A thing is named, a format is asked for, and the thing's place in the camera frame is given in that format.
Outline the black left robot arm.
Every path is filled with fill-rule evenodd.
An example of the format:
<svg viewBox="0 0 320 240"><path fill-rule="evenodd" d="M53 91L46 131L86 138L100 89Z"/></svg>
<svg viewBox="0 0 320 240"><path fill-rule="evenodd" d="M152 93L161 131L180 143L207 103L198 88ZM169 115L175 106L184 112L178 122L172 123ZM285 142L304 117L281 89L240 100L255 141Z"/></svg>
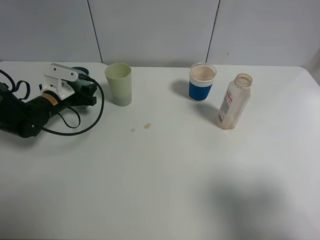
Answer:
<svg viewBox="0 0 320 240"><path fill-rule="evenodd" d="M10 92L6 84L0 84L0 129L4 132L29 138L37 136L41 127L70 107L89 106L92 97L86 95L89 89L81 87L71 96L61 100L53 91L23 102Z"/></svg>

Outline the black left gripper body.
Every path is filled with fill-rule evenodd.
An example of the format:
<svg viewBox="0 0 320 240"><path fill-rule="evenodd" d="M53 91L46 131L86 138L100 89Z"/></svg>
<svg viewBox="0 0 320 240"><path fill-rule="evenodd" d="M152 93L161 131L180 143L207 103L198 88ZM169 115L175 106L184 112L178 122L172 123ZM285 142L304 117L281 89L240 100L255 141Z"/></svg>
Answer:
<svg viewBox="0 0 320 240"><path fill-rule="evenodd" d="M73 89L74 94L64 100L59 100L56 110L64 110L67 107L86 107L86 99L82 92L82 85L80 83L68 83L68 85Z"/></svg>

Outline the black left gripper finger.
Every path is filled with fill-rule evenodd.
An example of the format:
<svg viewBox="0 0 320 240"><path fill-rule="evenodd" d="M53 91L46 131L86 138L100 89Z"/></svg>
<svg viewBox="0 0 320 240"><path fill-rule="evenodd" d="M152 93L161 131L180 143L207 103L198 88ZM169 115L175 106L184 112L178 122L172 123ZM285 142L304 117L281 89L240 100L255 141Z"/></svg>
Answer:
<svg viewBox="0 0 320 240"><path fill-rule="evenodd" d="M76 107L94 106L97 103L97 98L94 96L97 91L95 83L76 83L74 91Z"/></svg>

